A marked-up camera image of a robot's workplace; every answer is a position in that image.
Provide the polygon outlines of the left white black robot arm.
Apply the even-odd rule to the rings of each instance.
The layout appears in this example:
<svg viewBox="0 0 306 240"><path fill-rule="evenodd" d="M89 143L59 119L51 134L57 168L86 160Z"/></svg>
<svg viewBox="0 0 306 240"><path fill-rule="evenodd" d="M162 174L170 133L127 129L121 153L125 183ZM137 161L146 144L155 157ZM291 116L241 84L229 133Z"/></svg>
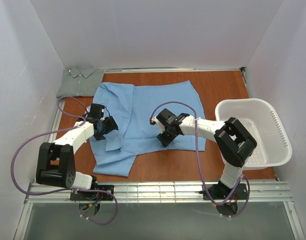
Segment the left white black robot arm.
<svg viewBox="0 0 306 240"><path fill-rule="evenodd" d="M104 105L91 104L89 112L78 119L73 129L52 143L45 142L40 146L36 172L38 184L77 190L96 189L94 176L76 171L75 153L88 139L101 141L108 133L118 130L114 118L105 116L105 111Z"/></svg>

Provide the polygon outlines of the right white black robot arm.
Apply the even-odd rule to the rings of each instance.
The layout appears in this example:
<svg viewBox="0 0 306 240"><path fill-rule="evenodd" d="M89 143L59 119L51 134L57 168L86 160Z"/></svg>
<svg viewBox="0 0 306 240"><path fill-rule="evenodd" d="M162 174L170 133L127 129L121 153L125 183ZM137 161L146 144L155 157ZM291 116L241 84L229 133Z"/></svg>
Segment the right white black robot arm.
<svg viewBox="0 0 306 240"><path fill-rule="evenodd" d="M230 117L226 121L212 121L187 113L176 116L165 108L157 116L150 118L150 124L160 128L161 133L157 139L164 147L170 145L179 135L201 137L217 143L224 159L224 170L218 183L204 192L213 199L236 194L246 160L257 147L255 138L238 119Z"/></svg>

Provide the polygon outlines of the folded grey long sleeve shirt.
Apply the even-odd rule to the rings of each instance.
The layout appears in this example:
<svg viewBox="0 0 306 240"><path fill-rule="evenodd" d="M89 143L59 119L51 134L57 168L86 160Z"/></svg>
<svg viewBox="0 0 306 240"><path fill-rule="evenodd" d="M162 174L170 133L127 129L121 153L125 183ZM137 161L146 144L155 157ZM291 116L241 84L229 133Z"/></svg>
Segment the folded grey long sleeve shirt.
<svg viewBox="0 0 306 240"><path fill-rule="evenodd" d="M88 68L78 70L76 67L64 70L61 86L56 94L60 97L93 97L101 84L105 71Z"/></svg>

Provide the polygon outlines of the white plastic laundry basket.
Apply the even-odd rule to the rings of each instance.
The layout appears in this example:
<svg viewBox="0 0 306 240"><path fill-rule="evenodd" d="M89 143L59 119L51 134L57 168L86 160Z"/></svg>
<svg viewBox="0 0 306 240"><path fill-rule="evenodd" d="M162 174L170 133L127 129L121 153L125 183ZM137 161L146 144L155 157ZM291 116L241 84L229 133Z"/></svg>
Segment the white plastic laundry basket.
<svg viewBox="0 0 306 240"><path fill-rule="evenodd" d="M226 99L215 108L216 120L237 118L257 141L244 170L282 166L291 159L292 147L274 107L258 98Z"/></svg>

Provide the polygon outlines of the aluminium front frame rail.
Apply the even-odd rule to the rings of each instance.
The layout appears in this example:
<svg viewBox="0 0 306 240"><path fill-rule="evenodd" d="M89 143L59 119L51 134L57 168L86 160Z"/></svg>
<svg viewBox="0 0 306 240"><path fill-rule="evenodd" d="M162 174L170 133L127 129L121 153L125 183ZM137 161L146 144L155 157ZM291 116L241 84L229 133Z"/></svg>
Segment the aluminium front frame rail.
<svg viewBox="0 0 306 240"><path fill-rule="evenodd" d="M210 202L203 198L202 185L198 181L160 182L110 182L113 195L120 204L141 203L202 203ZM251 180L250 202L292 202L293 197L286 182L275 180ZM90 203L89 198L80 198L71 190L41 196L27 196L25 203Z"/></svg>

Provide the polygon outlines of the aluminium back frame rail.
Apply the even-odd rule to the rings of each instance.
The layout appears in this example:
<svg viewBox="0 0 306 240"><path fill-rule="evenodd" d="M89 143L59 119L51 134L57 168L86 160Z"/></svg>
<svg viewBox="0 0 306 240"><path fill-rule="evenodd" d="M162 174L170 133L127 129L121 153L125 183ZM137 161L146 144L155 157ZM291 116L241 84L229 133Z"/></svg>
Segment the aluminium back frame rail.
<svg viewBox="0 0 306 240"><path fill-rule="evenodd" d="M238 71L239 69L198 69L198 68L177 68L177 67L169 67L169 68L111 68L105 69L104 73L106 74L121 74L121 73L172 73L172 72L222 72L222 71Z"/></svg>

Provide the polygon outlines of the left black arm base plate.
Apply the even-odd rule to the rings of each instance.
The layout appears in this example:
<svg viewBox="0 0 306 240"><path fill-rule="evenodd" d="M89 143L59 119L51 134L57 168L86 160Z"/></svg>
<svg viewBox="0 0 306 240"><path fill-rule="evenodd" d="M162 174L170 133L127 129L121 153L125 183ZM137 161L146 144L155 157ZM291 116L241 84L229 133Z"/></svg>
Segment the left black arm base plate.
<svg viewBox="0 0 306 240"><path fill-rule="evenodd" d="M100 184L97 187L95 187L97 190L101 191L107 191L111 194L114 194L114 185L112 184ZM71 201L89 201L89 202L95 202L97 200L100 201L112 201L113 198L106 193L103 192L84 192L84 191L74 191L70 194L70 200Z"/></svg>

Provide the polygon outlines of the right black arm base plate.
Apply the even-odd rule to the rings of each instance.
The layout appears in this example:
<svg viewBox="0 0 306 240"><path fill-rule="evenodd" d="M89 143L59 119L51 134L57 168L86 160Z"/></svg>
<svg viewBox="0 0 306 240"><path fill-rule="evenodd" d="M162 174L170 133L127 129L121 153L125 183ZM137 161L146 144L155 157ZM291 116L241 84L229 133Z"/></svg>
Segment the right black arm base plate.
<svg viewBox="0 0 306 240"><path fill-rule="evenodd" d="M221 182L218 182L217 184L213 184L208 187L208 192L215 201L226 199L231 191L232 189L228 188L226 185L222 184ZM233 194L228 199L246 200L247 195L248 195L248 190L246 184L239 183L237 187L234 189Z"/></svg>

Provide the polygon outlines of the aluminium right frame rail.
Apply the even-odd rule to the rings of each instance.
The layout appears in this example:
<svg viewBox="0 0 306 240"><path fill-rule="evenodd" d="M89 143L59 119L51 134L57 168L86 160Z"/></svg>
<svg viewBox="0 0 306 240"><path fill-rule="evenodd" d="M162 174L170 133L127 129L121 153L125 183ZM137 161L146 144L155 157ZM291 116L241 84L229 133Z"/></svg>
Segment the aluminium right frame rail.
<svg viewBox="0 0 306 240"><path fill-rule="evenodd" d="M248 94L248 97L250 98L250 93L248 91L248 88L247 88L247 82L246 82L246 67L241 67L239 69L240 73L241 73L241 76L242 76L242 79L243 79L243 82L244 82L244 85L245 85L245 88L246 88L246 92Z"/></svg>

